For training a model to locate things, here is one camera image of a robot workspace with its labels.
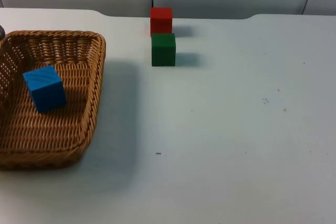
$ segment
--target cube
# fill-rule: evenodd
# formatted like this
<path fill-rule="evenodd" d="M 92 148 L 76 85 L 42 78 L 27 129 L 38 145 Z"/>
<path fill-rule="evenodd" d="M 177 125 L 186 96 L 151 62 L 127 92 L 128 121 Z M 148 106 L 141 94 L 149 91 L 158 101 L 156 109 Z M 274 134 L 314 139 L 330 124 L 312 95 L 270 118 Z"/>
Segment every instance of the cube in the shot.
<path fill-rule="evenodd" d="M 151 8 L 152 34 L 170 34 L 173 29 L 173 13 L 171 8 Z"/>
<path fill-rule="evenodd" d="M 152 66 L 174 66 L 175 34 L 152 34 Z"/>
<path fill-rule="evenodd" d="M 53 66 L 26 72 L 23 78 L 38 112 L 47 112 L 67 103 L 62 81 Z"/>

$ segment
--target wicker basket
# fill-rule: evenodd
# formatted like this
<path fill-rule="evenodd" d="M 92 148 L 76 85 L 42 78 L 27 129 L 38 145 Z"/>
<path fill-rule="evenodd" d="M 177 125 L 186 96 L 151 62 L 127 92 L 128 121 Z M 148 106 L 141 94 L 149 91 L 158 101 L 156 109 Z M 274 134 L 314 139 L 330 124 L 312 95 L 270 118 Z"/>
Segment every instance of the wicker basket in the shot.
<path fill-rule="evenodd" d="M 56 168 L 78 161 L 96 127 L 105 39 L 89 31 L 15 31 L 0 41 L 0 169 Z M 68 103 L 45 114 L 22 74 L 53 65 Z"/>

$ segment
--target green wooden block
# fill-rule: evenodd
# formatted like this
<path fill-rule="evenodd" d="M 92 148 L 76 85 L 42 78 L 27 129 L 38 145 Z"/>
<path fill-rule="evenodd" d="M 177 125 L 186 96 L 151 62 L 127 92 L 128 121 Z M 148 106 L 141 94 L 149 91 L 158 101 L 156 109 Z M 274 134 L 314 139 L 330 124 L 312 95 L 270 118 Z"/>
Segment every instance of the green wooden block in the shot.
<path fill-rule="evenodd" d="M 175 34 L 152 34 L 152 66 L 175 66 Z"/>

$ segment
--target table surface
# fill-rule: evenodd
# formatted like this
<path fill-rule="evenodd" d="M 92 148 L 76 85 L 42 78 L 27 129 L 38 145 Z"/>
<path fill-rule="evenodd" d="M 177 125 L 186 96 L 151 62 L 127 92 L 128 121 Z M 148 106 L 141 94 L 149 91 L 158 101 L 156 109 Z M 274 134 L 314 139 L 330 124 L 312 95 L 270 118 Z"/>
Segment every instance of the table surface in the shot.
<path fill-rule="evenodd" d="M 0 23 L 107 41 L 85 156 L 1 172 L 1 223 L 335 223 L 336 17 L 175 19 L 176 67 L 157 68 L 148 18 L 0 8 Z"/>

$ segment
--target red wooden block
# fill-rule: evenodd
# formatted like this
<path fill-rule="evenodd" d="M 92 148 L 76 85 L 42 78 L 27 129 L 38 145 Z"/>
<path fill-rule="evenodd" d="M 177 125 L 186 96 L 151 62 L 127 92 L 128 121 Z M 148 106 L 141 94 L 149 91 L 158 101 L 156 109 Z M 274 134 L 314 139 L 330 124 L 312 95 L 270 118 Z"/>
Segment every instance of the red wooden block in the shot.
<path fill-rule="evenodd" d="M 173 12 L 171 8 L 151 8 L 152 34 L 170 34 L 173 29 Z"/>

